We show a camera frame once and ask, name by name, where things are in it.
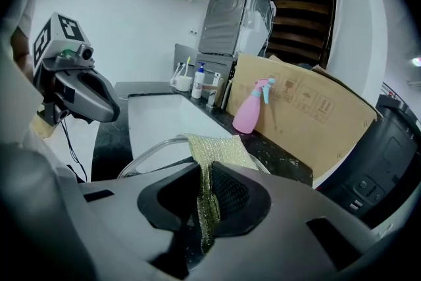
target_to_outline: countertop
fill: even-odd
[[[199,107],[233,135],[239,135],[246,150],[254,155],[271,174],[312,186],[312,170],[258,132],[242,134],[232,126],[233,116],[221,109],[209,109],[204,98],[171,88],[168,82],[118,82],[115,85],[120,116],[115,122],[101,123],[93,150],[91,180],[115,179],[133,161],[128,126],[128,98],[142,95],[180,94]]]

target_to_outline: white sink basin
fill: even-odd
[[[190,133],[230,137],[213,119],[181,95],[129,97],[128,118],[133,158],[152,146]],[[191,156],[187,143],[168,145],[141,163],[136,170],[149,172]]]

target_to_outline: soap dispenser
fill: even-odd
[[[195,99],[200,99],[200,96],[202,95],[202,85],[203,85],[203,82],[205,81],[205,69],[203,69],[203,66],[205,65],[205,63],[200,63],[200,64],[201,66],[195,74],[193,89],[191,91],[191,96],[194,97]]]
[[[263,78],[255,82],[255,89],[245,99],[234,117],[232,126],[243,134],[250,134],[256,127],[260,114],[260,96],[263,91],[263,99],[269,103],[269,89],[275,83],[274,78]]]

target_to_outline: white cup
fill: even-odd
[[[175,87],[178,91],[189,91],[193,78],[179,75],[175,78]]]

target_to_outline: spray bottle nozzle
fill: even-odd
[[[275,83],[275,79],[274,78],[269,78],[268,79],[268,84],[265,85],[265,86],[263,86],[263,88],[262,88],[262,90],[263,90],[263,99],[264,99],[264,102],[266,104],[269,104],[269,90],[270,90],[270,86],[272,84],[274,84],[274,83]]]

